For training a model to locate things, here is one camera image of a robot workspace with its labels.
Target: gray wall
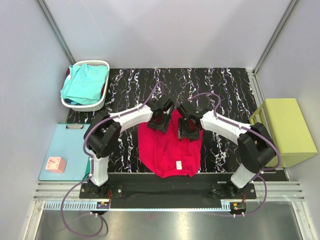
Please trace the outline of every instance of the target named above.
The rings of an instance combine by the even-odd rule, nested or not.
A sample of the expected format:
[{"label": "gray wall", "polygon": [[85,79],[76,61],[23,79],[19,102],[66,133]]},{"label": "gray wall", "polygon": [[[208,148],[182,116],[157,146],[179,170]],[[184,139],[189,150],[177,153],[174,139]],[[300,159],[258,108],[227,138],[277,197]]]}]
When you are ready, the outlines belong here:
[{"label": "gray wall", "polygon": [[289,0],[46,0],[77,61],[253,68]]},{"label": "gray wall", "polygon": [[67,59],[36,1],[0,7],[0,239],[20,239],[55,125]]},{"label": "gray wall", "polygon": [[[301,0],[258,73],[266,98],[297,98],[320,151],[320,1]],[[300,181],[320,237],[320,155],[290,170]]]}]

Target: red cloth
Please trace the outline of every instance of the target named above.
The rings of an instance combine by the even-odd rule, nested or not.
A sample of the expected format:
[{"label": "red cloth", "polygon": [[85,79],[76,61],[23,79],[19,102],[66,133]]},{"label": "red cloth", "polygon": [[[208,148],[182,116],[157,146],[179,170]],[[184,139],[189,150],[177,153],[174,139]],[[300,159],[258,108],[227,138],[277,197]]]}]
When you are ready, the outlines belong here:
[{"label": "red cloth", "polygon": [[199,140],[178,139],[179,118],[180,113],[173,111],[166,133],[149,128],[147,122],[138,127],[140,160],[161,178],[177,175],[192,177],[200,168],[202,131]]}]

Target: teal shirt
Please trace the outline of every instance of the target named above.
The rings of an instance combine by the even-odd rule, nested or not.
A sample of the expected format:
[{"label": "teal shirt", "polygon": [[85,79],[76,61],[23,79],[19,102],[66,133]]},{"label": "teal shirt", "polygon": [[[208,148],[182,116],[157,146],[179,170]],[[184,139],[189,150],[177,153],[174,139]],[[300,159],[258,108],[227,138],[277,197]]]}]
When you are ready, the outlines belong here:
[{"label": "teal shirt", "polygon": [[61,98],[70,99],[81,105],[92,105],[101,99],[101,90],[109,73],[107,66],[87,64],[71,65],[70,75],[66,77]]}]

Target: yellow stool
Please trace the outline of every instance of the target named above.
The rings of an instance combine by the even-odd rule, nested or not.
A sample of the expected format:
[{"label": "yellow stool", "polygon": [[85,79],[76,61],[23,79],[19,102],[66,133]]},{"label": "yellow stool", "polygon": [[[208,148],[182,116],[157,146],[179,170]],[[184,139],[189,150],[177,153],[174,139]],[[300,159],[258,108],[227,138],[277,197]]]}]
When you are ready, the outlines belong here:
[{"label": "yellow stool", "polygon": [[[291,167],[318,153],[304,116],[295,98],[268,98],[250,117],[250,124],[262,123],[269,130],[282,158],[282,167]],[[267,167],[278,162],[273,158]]]}]

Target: clothing label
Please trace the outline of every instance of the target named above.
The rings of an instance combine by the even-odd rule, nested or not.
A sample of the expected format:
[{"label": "clothing label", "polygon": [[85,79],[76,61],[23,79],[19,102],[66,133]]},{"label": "clothing label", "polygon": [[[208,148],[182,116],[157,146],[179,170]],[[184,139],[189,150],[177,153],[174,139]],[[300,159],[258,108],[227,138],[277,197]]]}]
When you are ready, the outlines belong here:
[{"label": "clothing label", "polygon": [[182,170],[182,163],[181,161],[175,161],[176,169],[177,170]]}]

